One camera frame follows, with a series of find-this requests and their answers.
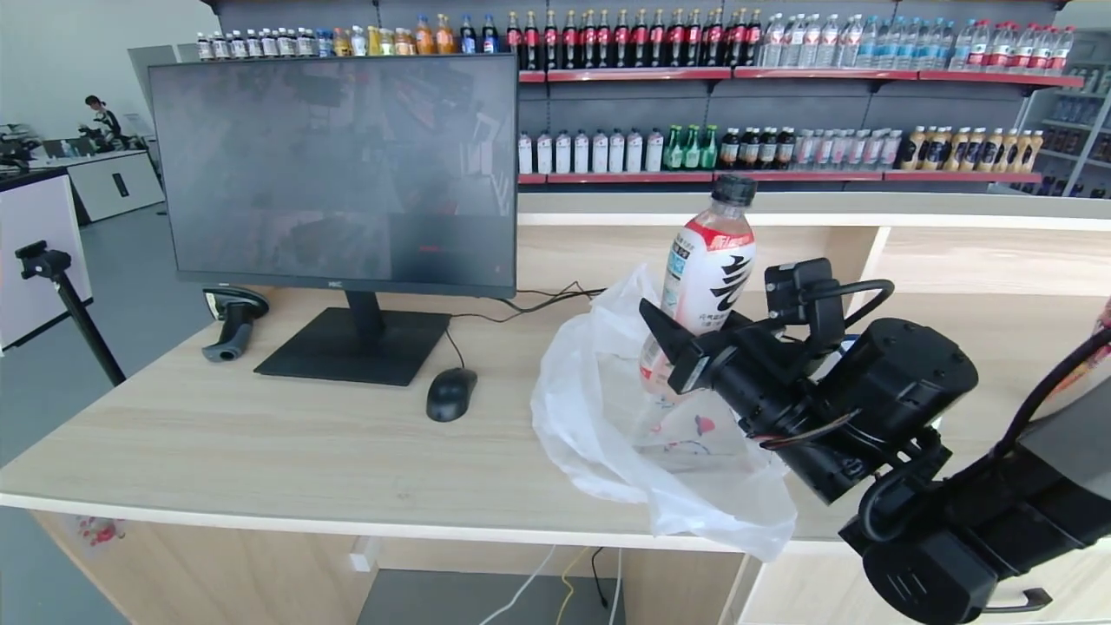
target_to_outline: wooden cabinet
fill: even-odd
[[[999,585],[992,605],[1021,605],[1041,586],[1053,603],[1039,612],[980,617],[978,624],[1111,621],[1111,553],[1073,552]],[[883,602],[852,553],[792,554],[765,565],[741,614],[745,625],[902,625],[914,622]]]

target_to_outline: wooden desk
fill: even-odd
[[[873,253],[874,228],[848,228],[761,229],[761,258],[840,254],[854,278],[891,260]],[[672,233],[672,226],[522,228],[520,286],[559,288],[568,274],[587,286],[604,285],[641,258],[662,264]],[[1079,250],[1099,241],[1062,234],[1063,246],[1081,241],[1073,246]],[[992,238],[975,249],[1005,244]],[[1042,253],[1083,264],[1082,251]],[[1025,262],[1035,268],[1038,258]],[[914,263],[900,266],[913,271]],[[938,291],[954,284],[972,289],[974,280],[919,268],[921,280],[912,283],[925,285],[911,290],[920,292],[897,294],[881,308],[884,316],[954,339],[980,370],[980,387],[942,427],[955,453],[951,468],[983,453],[1037,380],[1090,330],[1108,289],[1084,296],[1094,286],[1078,281],[1069,289],[1081,293],[1012,294],[1050,273],[1018,281],[997,273],[979,285],[993,294],[943,294]],[[758,280],[751,288],[760,288]],[[381,568],[528,573],[547,545],[558,544],[544,574],[559,574],[580,546],[627,550],[622,596],[634,625],[907,623],[874,595],[859,558],[835,541],[859,490],[825,508],[791,476],[795,540],[770,565],[693,536],[653,537],[642,506],[578,492],[537,442],[529,396],[541,354],[584,301],[503,326],[453,321],[452,336],[480,380],[468,414],[437,424],[423,415],[424,395],[437,373],[458,364],[447,342],[408,389],[253,375],[320,309],[342,300],[308,290],[271,296],[271,314],[259,322],[241,361],[213,365],[200,357],[200,347],[218,334],[209,327],[0,471],[0,505],[37,511],[53,540],[131,621],[350,624],[377,573],[353,571],[352,552],[379,544]],[[460,298],[382,300],[400,309],[501,310]],[[747,292],[739,306],[764,315],[758,291]],[[129,520],[127,535],[90,548],[69,515]],[[361,537],[381,542],[368,546]],[[613,575],[614,552],[600,558],[603,576]],[[1034,572],[1047,576],[1058,603],[1034,616],[983,622],[1111,618],[1111,602],[1099,592],[1111,584],[1109,557],[1090,550]],[[1078,572],[1082,581],[1068,576]],[[589,575],[589,564],[580,562],[573,574]],[[1000,603],[1029,583],[1004,585]]]

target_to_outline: plastic bag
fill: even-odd
[[[540,363],[532,427],[579,490],[647,503],[653,535],[689,532],[773,560],[794,532],[787,468],[717,394],[670,404],[643,391],[642,296],[659,301],[643,264],[563,324]]]

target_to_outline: gray floor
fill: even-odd
[[[210,322],[198,285],[174,279],[167,220],[154,212],[152,206],[82,230],[96,299],[90,311],[128,375]],[[0,359],[0,466],[110,389],[69,321],[6,353]],[[383,572],[359,623],[477,624],[508,602],[521,582],[523,577],[509,575]],[[563,623],[607,623],[609,613],[600,605],[593,582],[574,582]],[[603,581],[602,587],[612,596],[612,581]],[[494,625],[553,622],[564,592],[558,578],[538,578]],[[624,623],[621,607],[615,622]],[[126,621],[30,515],[0,508],[0,623]]]

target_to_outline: computer mouse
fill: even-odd
[[[448,423],[463,416],[478,382],[479,375],[470,370],[456,367],[441,372],[428,387],[428,419]]]

